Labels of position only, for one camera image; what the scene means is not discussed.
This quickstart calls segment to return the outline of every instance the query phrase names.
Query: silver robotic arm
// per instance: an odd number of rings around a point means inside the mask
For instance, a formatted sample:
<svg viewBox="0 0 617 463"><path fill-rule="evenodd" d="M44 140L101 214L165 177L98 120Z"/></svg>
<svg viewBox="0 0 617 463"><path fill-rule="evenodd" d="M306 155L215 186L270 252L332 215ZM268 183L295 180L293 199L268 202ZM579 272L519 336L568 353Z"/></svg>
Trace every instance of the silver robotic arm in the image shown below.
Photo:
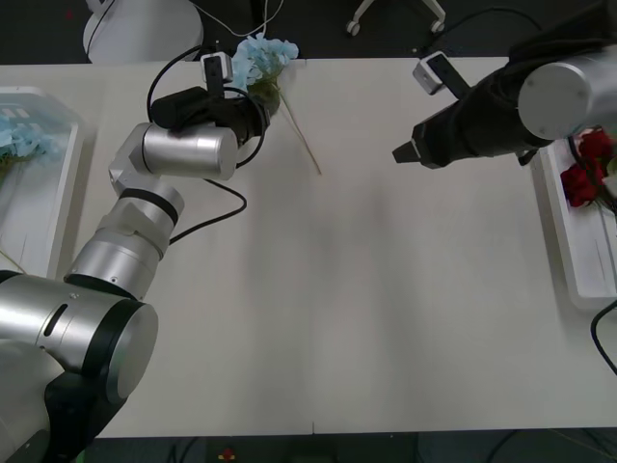
<svg viewBox="0 0 617 463"><path fill-rule="evenodd" d="M162 98L155 121L187 95L205 116L141 123L121 146L118 201L64 282L0 271L0 462L70 461L141 381L158 331L142 301L184 207L160 176L229 179L238 148L266 129L254 101L199 88Z"/></svg>

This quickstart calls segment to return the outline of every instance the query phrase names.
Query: black cable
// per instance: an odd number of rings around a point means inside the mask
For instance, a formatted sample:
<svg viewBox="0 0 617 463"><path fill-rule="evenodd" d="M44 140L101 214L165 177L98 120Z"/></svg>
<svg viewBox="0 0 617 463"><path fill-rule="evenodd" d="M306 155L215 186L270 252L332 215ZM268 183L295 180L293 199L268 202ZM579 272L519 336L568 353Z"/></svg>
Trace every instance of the black cable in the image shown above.
<svg viewBox="0 0 617 463"><path fill-rule="evenodd" d="M615 364L613 364L612 360L610 360L610 357L608 357L608 354L606 354L606 351L598 339L598 323L607 313L613 311L615 308L617 308L617 301L605 307L596 316L594 316L594 319L591 321L591 339L594 340L594 344L596 344L598 352L600 352L600 355L602 355L602 358L608 367L612 369L613 373L617 374L617 367L615 367Z"/></svg>
<svg viewBox="0 0 617 463"><path fill-rule="evenodd" d="M593 432L591 432L589 429L581 429L581 431L584 432L587 435L587 437L594 442L594 444L596 444L596 447L598 449L600 449L607 455L613 454L612 451L608 451L608 448L602 443L602 441L598 439L598 437L596 437L596 435Z"/></svg>
<svg viewBox="0 0 617 463"><path fill-rule="evenodd" d="M100 23L103 22L103 18L107 15L107 12L109 12L112 9L115 3L116 3L116 0L112 0L112 3L109 4L109 7L107 7L107 10L103 12L100 19L98 20L98 22L96 23L94 27L93 34L90 36L90 39L88 40L88 46L86 47L86 56L88 57L89 60L90 60L90 45L92 45L93 43L94 34L96 34L96 31L98 30L98 26L100 26Z"/></svg>
<svg viewBox="0 0 617 463"><path fill-rule="evenodd" d="M146 98L146 111L148 112L148 120L150 122L152 122L152 112L151 112L151 109L150 109L151 106L152 106L152 95L154 94L154 89L156 88L156 85L158 84L159 80L161 80L163 75L165 75L165 72L170 70L170 68L173 65L175 65L177 62L182 61L184 58L186 58L190 54L196 53L196 52L198 52L200 50L201 50L201 45L196 45L193 48L190 48L190 49L180 53L175 58L173 58L171 61L169 61L165 65L165 67L161 69L161 71L158 74L156 74L156 77L154 77L154 80L150 84L150 89L148 90L148 97Z"/></svg>
<svg viewBox="0 0 617 463"><path fill-rule="evenodd" d="M172 445L170 452L167 454L167 463L177 463L177 445L179 441Z"/></svg>
<svg viewBox="0 0 617 463"><path fill-rule="evenodd" d="M420 433L417 432L416 433L416 442L414 445L414 457L413 457L413 462L414 463L424 463L424 458L422 458L422 452L420 451Z"/></svg>
<svg viewBox="0 0 617 463"><path fill-rule="evenodd" d="M533 24L533 27L535 27L538 31L542 31L542 26L540 25L540 23L537 20L535 20L530 14L527 14L527 13L525 13L525 12L523 12L521 10L518 10L516 8L510 8L510 7L489 7L489 8L485 8L484 10L480 10L478 12L474 12L474 13L468 14L467 16L464 16L461 19L459 19L458 21L452 23L450 26L446 27L441 32L438 32L437 34L435 34L433 36L433 39L431 40L431 43L429 43L429 45L427 47L425 47L425 48L426 49L430 49L443 36L449 34L450 32L452 32L452 31L454 31L456 29L458 29L461 25L465 24L467 21L469 21L471 19L474 19L475 17L478 17L478 16L480 16L482 14L493 13L493 12L516 14L517 16L525 18L527 21L529 21L530 24Z"/></svg>
<svg viewBox="0 0 617 463"><path fill-rule="evenodd" d="M514 431L510 431L508 432L504 437L501 438L501 440L499 442L497 442L496 446L493 447L493 449L491 450L491 453L489 453L489 456L487 456L485 463L493 463L493 460L495 459L495 455L497 455L497 453L499 452L499 450L510 440L512 439L514 436L517 435L517 433L519 432L519 429L515 429Z"/></svg>
<svg viewBox="0 0 617 463"><path fill-rule="evenodd" d="M225 185L222 185L221 183L217 183L214 180L206 180L206 181L218 188L221 188L222 190L227 191L228 193L231 193L236 198L239 198L240 200L242 200L242 205L238 207L237 209L233 210L232 212L228 212L227 214L221 215L220 217L216 217L214 219L206 220L205 222L201 222L200 224L197 224L195 227L191 227L187 231L183 231L182 233L177 234L172 239L170 239L170 246L178 242L180 239L185 238L191 233L197 232L203 229L204 227L208 227L210 225L214 225L219 222L222 222L226 219L233 217L234 215L238 215L240 212L242 212L244 209L247 208L247 199L244 196L242 196L240 193L238 193L237 191L232 190L231 188L228 188Z"/></svg>
<svg viewBox="0 0 617 463"><path fill-rule="evenodd" d="M180 459L178 460L178 463L184 463L184 460L186 460L186 455L189 454L189 451L191 449L191 447L199 440L199 437L194 437L193 439L191 439L189 441L189 443L186 445L186 447L184 448L184 452L182 453L182 455L180 456Z"/></svg>
<svg viewBox="0 0 617 463"><path fill-rule="evenodd" d="M266 118L263 114L264 112L263 107L259 105L259 103L257 103L255 99L252 96L250 96L247 92L245 92L244 90L236 89L235 87L225 87L225 90L229 92L236 92L237 94L242 95L248 101L250 101L255 107L255 109L257 110L257 113L259 114L259 123L261 124L261 136L259 137L259 142L257 143L257 146L255 147L255 149L253 150L253 152L251 153L249 157L247 157L242 162L238 162L235 165L236 169L240 169L242 166L246 166L248 163L250 163L255 158L255 156L257 156L257 153L259 152L259 150L261 150L261 147L263 146L263 140L266 137Z"/></svg>

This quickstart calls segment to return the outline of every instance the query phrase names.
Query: cable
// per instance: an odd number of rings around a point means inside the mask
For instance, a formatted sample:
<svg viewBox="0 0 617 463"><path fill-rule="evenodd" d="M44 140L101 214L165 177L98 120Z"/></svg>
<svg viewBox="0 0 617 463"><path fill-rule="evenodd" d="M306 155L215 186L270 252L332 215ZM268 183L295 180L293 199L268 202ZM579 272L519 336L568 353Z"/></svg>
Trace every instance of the cable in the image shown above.
<svg viewBox="0 0 617 463"><path fill-rule="evenodd" d="M578 446L585 447L586 449L589 449L589 450L597 453L598 455L604 456L604 457L609 458L610 460L613 460L613 461L617 461L617 459L615 459L614 456L612 456L612 455L610 455L608 453L604 453L603 451L598 450L595 447L590 446L588 444L585 444L584 442L581 442L581 441L579 441L579 440L577 440L577 439L575 439L573 437L570 437L570 436L564 434L563 432L559 432L558 430L551 429L551 428L549 428L548 431L550 431L550 432L552 432L552 433L562 437L563 439L566 439L567 441L572 442L573 444L577 444Z"/></svg>
<svg viewBox="0 0 617 463"><path fill-rule="evenodd" d="M519 433L519 429L515 429L514 431L510 431L508 432L505 436L503 436L501 438L501 440L499 442L497 442L496 446L493 447L493 449L491 450L491 453L489 453L489 456L487 456L485 463L493 463L493 460L495 459L495 455L497 455L497 453L499 452L499 450L510 440L512 439L514 436L517 435L517 433Z"/></svg>
<svg viewBox="0 0 617 463"><path fill-rule="evenodd" d="M96 34L96 30L98 29L98 26L100 26L100 23L103 22L103 18L107 15L107 12L109 12L112 9L115 3L116 3L116 0L112 0L112 2L109 4L109 7L107 7L107 10L105 10L105 12L101 15L100 19L96 23L94 30L93 30L93 34L90 36L90 39L88 40L88 46L86 47L86 56L88 57L89 60L90 60L90 45L92 45L93 43L94 34Z"/></svg>
<svg viewBox="0 0 617 463"><path fill-rule="evenodd" d="M254 34L255 32L257 32L259 29L264 28L264 34L265 34L265 26L266 24L268 24L271 20L273 20L275 17L277 17L277 14L279 14L279 11L282 8L282 4L284 3L285 0L281 0L281 2L279 3L279 7L277 8L277 10L275 11L275 13L270 16L268 19L266 19L263 24L260 24L259 27L257 27L256 29L253 29L253 31L247 33L247 34L238 34L236 32L233 32L231 30L231 28L229 26L226 25L225 22L223 22L221 19L219 19L218 17L214 16L213 14L210 14L209 12L207 12L206 10L204 10L202 7L200 7L197 3L195 2L191 2L193 3L193 5L195 6L195 8L197 8L200 12L202 12L203 14L205 14L206 16L208 16L211 19L214 19L216 22L218 22L219 24L221 24L223 27L225 27L230 34L232 34L235 37L239 37L241 39L248 37L251 34Z"/></svg>
<svg viewBox="0 0 617 463"><path fill-rule="evenodd" d="M425 49L430 49L431 47L433 47L435 45L435 43L437 43L443 36L449 34L450 32L458 29L461 25L465 24L467 21L474 19L475 17L478 17L482 14L485 13L493 13L493 12L499 12L499 13L510 13L510 14L515 14L517 16L523 17L524 19L526 19L530 24L533 24L533 27L535 27L538 31L542 31L542 26L540 25L540 23L535 20L530 14L527 14L525 12L522 12L521 10L517 10L516 8L510 8L510 7L489 7L489 8L485 8L484 10L480 10L478 12L474 12L471 14L468 14L467 16L462 17L461 19L459 19L458 21L452 23L452 25L450 25L449 27L446 27L445 29L443 29L441 32L435 34L433 36L433 39L431 40L431 42L425 47Z"/></svg>
<svg viewBox="0 0 617 463"><path fill-rule="evenodd" d="M593 432L591 432L589 429L581 429L581 430L582 430L582 432L584 432L587 435L587 437L589 439L591 439L594 442L594 444L596 444L596 447L598 449L600 449L601 451L603 451L607 455L610 455L613 460L615 459L615 457L612 455L612 453L610 451L608 451L606 446L600 441L600 439L598 439L596 437L596 435Z"/></svg>
<svg viewBox="0 0 617 463"><path fill-rule="evenodd" d="M422 452L420 451L420 433L416 433L416 441L414 442L414 455L412 457L414 463L424 463Z"/></svg>
<svg viewBox="0 0 617 463"><path fill-rule="evenodd" d="M175 65L177 62L182 61L184 58L186 58L187 56L196 53L198 51L201 50L201 45L196 45L193 48L190 48L182 53L180 53L179 55L177 55L175 58L173 58L171 61L169 61L161 70L158 74L156 74L156 77L154 77L154 80L152 81L152 83L150 84L150 88L148 90L148 97L146 98L146 111L148 112L148 120L150 122L152 122L152 112L151 112L151 106L152 106L152 95L154 94L154 89L156 88L156 85L158 84L158 82L161 80L161 78L163 77L163 75L165 75L165 72L167 72L168 70L170 70L172 68L173 65Z"/></svg>
<svg viewBox="0 0 617 463"><path fill-rule="evenodd" d="M617 374L617 367L615 367L615 364L613 364L612 360L610 360L610 357L608 357L608 354L606 354L606 351L598 339L598 323L607 313L612 312L615 308L617 308L617 301L605 307L596 316L594 316L594 319L591 321L591 339L594 340L594 344L596 344L598 352L600 352L600 355L602 355L602 358L608 367L613 371L613 373Z"/></svg>
<svg viewBox="0 0 617 463"><path fill-rule="evenodd" d="M167 454L167 463L177 463L177 445L180 443L180 441L177 441L175 444L172 445L172 447L170 448L169 453Z"/></svg>
<svg viewBox="0 0 617 463"><path fill-rule="evenodd" d="M242 205L238 207L237 209L234 209L232 212L228 212L227 214L221 215L220 217L216 217L214 219L206 220L205 222L201 222L200 224L197 224L195 227L191 227L187 231L183 231L182 233L177 234L172 239L170 239L170 246L177 243L180 239L187 237L191 233L197 232L205 227L208 227L210 225L214 225L224 220L227 220L233 217L234 215L238 215L240 212L242 212L244 209L247 208L247 204L248 204L247 199L244 196L242 196L240 193L238 193L237 191L232 190L231 188L228 188L225 185L222 185L221 183L217 183L214 180L205 179L205 181L207 181L211 185L214 185L218 188L221 188L222 190L227 191L228 193L231 193L236 198L239 198L240 200L242 200Z"/></svg>
<svg viewBox="0 0 617 463"><path fill-rule="evenodd" d="M268 30L268 0L265 1L263 5L263 35L266 35L266 31Z"/></svg>
<svg viewBox="0 0 617 463"><path fill-rule="evenodd" d="M263 140L266 137L266 118L263 114L264 109L262 108L262 106L260 106L259 103L257 103L255 99L252 96L250 96L247 92L245 92L244 90L236 89L235 87L225 87L225 90L229 92L236 92L237 94L242 95L248 101L250 101L255 107L255 109L257 110L257 113L259 114L259 123L261 124L261 136L259 137L259 142L257 143L257 146L255 147L255 149L253 150L253 152L251 153L249 157L247 157L242 162L238 162L235 165L236 169L240 169L241 167L246 166L248 163L250 163L255 158L255 156L257 156L257 153L259 152L259 150L261 150L261 147L263 146Z"/></svg>
<svg viewBox="0 0 617 463"><path fill-rule="evenodd" d="M184 448L184 452L182 453L182 455L180 456L180 459L178 460L178 463L184 463L184 460L186 460L186 455L189 454L189 450L191 449L191 447L199 440L199 437L194 437L193 439L190 440L190 442L186 445L186 447Z"/></svg>

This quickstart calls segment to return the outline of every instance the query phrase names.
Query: flower stem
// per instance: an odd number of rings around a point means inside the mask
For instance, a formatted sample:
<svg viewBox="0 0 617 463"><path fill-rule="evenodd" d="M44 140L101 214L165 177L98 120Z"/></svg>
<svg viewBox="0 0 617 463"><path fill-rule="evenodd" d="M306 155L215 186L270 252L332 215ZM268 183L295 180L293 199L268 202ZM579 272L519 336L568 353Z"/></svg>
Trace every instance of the flower stem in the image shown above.
<svg viewBox="0 0 617 463"><path fill-rule="evenodd" d="M296 131L298 133L298 136L300 137L300 140L302 140L302 143L304 143L305 148L308 151L308 155L310 156L310 159L312 159L312 163L315 165L315 168L317 169L317 173L321 176L321 168L319 167L319 163L317 162L317 159L315 159L315 156L313 155L312 151L310 150L309 143L307 142L307 139L305 138L304 134L302 133L302 130L300 129L300 126L296 122L296 118L294 117L293 112L291 111L291 107L289 106L289 103L287 103L287 98L285 98L285 95L282 92L281 88L279 88L279 93L281 94L282 104L284 104L285 108L287 108L287 113L289 113L289 117L291 118L291 121L295 125L294 128L296 129Z"/></svg>
<svg viewBox="0 0 617 463"><path fill-rule="evenodd" d="M28 275L28 272L26 272L23 267L21 265L19 265L17 262L15 262L11 256L9 256L7 253L5 253L1 248L0 248L0 256L3 256L6 260L8 260L10 263L12 263L15 267L17 267L17 269L23 273L24 275Z"/></svg>

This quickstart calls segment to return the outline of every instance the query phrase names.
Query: metal cylinder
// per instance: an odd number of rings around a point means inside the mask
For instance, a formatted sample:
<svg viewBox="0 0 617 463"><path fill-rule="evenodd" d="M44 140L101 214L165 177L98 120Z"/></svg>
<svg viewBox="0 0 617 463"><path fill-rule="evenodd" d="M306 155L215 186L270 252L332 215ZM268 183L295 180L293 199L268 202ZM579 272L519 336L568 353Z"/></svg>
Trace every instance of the metal cylinder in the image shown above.
<svg viewBox="0 0 617 463"><path fill-rule="evenodd" d="M156 248L140 235L101 229L82 248L67 277L86 275L99 279L141 301L159 260Z"/></svg>
<svg viewBox="0 0 617 463"><path fill-rule="evenodd" d="M617 111L617 48L580 55L531 72L519 94L525 127L545 140L611 123Z"/></svg>
<svg viewBox="0 0 617 463"><path fill-rule="evenodd" d="M144 137L144 160L158 176L218 178L235 172L238 142L233 130L195 125L171 132L152 125Z"/></svg>
<svg viewBox="0 0 617 463"><path fill-rule="evenodd" d="M64 372L34 345L0 340L0 461L41 461L49 442L47 385Z"/></svg>
<svg viewBox="0 0 617 463"><path fill-rule="evenodd" d="M104 374L112 401L137 387L157 332L148 304L24 275L0 283L0 339L44 349L68 371Z"/></svg>

